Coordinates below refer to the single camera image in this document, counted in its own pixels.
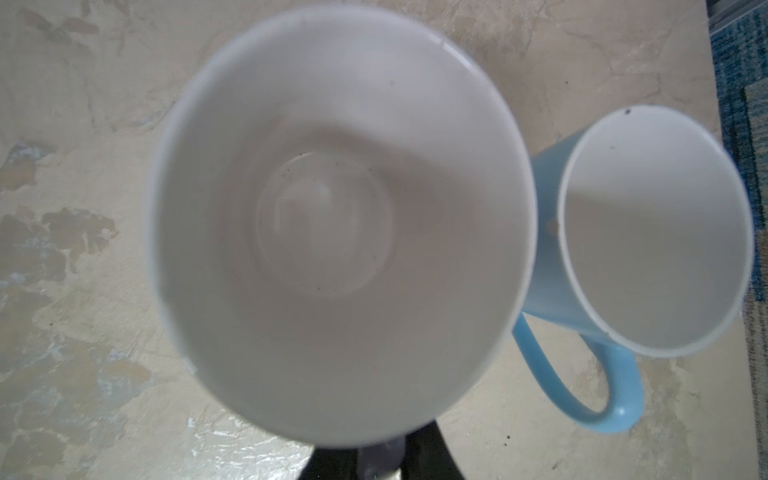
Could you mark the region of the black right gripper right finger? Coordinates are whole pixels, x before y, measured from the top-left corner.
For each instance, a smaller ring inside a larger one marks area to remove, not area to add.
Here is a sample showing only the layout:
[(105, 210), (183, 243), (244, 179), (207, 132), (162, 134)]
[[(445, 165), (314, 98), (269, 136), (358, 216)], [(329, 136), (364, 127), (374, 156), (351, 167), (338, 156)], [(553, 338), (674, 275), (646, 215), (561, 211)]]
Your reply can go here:
[(464, 480), (436, 421), (405, 437), (403, 480)]

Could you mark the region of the light blue ceramic mug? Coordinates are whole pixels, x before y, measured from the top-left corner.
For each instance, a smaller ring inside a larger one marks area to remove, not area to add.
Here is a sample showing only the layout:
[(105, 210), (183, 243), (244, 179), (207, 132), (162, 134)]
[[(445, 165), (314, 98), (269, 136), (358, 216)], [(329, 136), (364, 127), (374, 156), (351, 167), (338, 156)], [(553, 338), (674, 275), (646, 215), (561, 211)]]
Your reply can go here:
[[(722, 335), (751, 278), (754, 227), (741, 176), (699, 122), (634, 105), (538, 153), (536, 260), (512, 334), (551, 402), (598, 433), (644, 411), (637, 356), (679, 358)], [(546, 357), (528, 317), (580, 335), (608, 399), (580, 402)]]

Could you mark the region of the lavender ceramic mug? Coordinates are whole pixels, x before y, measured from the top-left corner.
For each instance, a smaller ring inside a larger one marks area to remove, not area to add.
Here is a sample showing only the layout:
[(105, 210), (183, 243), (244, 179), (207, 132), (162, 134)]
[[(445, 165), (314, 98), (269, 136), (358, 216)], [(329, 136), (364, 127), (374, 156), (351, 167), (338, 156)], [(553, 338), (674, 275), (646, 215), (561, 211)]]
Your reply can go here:
[(250, 423), (364, 448), (433, 422), (519, 315), (537, 237), (504, 98), (448, 38), (321, 5), (255, 24), (158, 144), (147, 267), (187, 368)]

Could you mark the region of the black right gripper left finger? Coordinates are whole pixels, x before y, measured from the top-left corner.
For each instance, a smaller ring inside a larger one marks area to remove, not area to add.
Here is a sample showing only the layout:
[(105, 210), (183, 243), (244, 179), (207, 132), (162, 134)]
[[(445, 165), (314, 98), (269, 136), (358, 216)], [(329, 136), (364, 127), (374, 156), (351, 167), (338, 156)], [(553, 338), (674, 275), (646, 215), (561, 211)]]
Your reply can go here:
[(298, 480), (357, 480), (357, 449), (314, 448)]

